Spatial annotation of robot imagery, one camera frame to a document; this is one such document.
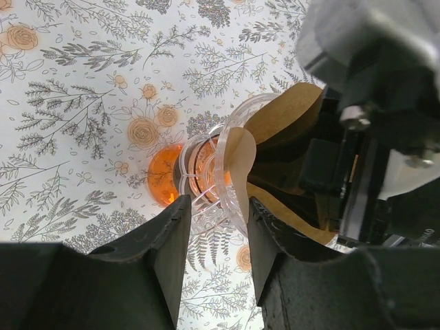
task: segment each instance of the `floral tablecloth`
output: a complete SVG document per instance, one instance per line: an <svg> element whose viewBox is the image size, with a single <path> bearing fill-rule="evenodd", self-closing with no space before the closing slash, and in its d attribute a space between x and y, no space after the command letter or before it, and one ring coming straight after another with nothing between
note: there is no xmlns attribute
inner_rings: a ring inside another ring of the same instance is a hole
<svg viewBox="0 0 440 330"><path fill-rule="evenodd" d="M0 0L0 239L87 253L161 211L152 156L299 80L306 0ZM191 236L179 329L261 329L249 248Z"/></svg>

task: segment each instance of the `brown paper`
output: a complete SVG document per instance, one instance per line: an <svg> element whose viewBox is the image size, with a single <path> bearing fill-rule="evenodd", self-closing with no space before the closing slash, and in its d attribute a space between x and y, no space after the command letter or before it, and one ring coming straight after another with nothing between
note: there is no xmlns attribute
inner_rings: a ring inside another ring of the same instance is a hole
<svg viewBox="0 0 440 330"><path fill-rule="evenodd" d="M321 88L300 82L256 112L245 124L255 142L260 144L290 127L288 138L294 139L317 119L321 105Z"/></svg>
<svg viewBox="0 0 440 330"><path fill-rule="evenodd" d="M249 182L247 183L247 195L248 198L256 197L275 217L318 243L326 245L335 236L333 233L312 227L266 190Z"/></svg>
<svg viewBox="0 0 440 330"><path fill-rule="evenodd" d="M231 128L226 141L224 168L230 173L241 214L246 223L249 219L246 182L254 164L255 155L256 144L252 134L241 127Z"/></svg>

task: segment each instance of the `floral pattern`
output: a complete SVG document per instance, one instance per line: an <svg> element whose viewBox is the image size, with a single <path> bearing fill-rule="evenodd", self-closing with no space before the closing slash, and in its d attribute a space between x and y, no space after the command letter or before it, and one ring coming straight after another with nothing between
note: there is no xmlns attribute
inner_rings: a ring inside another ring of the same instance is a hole
<svg viewBox="0 0 440 330"><path fill-rule="evenodd" d="M87 253L161 212L155 156L300 80L307 0L0 0L0 238ZM259 330L249 247L191 234L180 330Z"/></svg>

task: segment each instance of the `table surface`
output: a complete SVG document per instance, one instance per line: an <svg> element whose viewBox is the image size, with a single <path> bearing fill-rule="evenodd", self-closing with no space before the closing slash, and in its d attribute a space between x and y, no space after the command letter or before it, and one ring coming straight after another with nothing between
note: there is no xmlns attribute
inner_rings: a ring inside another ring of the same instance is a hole
<svg viewBox="0 0 440 330"><path fill-rule="evenodd" d="M152 156L249 97L315 83L307 0L0 0L0 239L87 253L161 211ZM179 329L261 329L247 241L191 236Z"/></svg>

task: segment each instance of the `tablecloth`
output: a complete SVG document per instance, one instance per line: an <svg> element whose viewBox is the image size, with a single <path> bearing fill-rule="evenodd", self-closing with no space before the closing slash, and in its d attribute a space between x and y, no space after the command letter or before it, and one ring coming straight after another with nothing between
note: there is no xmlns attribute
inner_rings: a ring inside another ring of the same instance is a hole
<svg viewBox="0 0 440 330"><path fill-rule="evenodd" d="M0 0L0 239L87 253L161 211L152 157L299 80L306 0ZM246 238L192 235L179 329L263 327Z"/></svg>

